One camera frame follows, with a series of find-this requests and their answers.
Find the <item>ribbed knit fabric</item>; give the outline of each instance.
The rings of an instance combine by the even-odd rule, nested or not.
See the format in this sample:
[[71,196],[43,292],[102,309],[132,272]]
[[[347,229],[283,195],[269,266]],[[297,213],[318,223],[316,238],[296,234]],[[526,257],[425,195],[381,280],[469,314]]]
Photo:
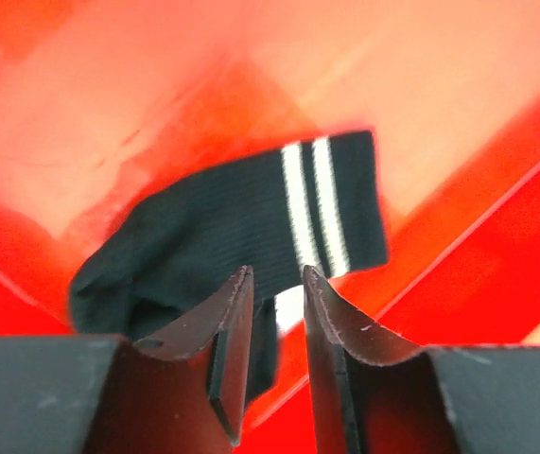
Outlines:
[[373,139],[352,132],[212,167],[140,202],[74,277],[70,308],[80,332],[137,340],[252,265],[250,400],[275,372],[272,299],[301,284],[303,265],[330,277],[386,260]]

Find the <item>black sock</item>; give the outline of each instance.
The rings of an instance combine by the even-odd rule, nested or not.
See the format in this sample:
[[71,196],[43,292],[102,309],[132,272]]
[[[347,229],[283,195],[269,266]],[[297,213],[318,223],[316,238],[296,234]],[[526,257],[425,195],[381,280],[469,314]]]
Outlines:
[[78,331],[136,340],[252,265],[251,399],[275,372],[272,298],[301,284],[302,266],[330,277],[386,260],[373,139],[353,132],[209,168],[141,201],[74,277],[70,308]]

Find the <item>red tray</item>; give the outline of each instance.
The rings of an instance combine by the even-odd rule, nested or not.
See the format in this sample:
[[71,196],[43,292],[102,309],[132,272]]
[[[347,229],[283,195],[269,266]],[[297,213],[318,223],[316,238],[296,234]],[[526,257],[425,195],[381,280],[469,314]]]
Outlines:
[[[372,128],[391,260],[340,292],[417,341],[524,339],[539,289],[507,293],[531,267],[498,246],[517,215],[474,232],[540,174],[540,0],[451,3],[0,0],[0,334],[71,332],[72,274],[146,195]],[[313,451],[305,377],[297,325],[242,452]]]

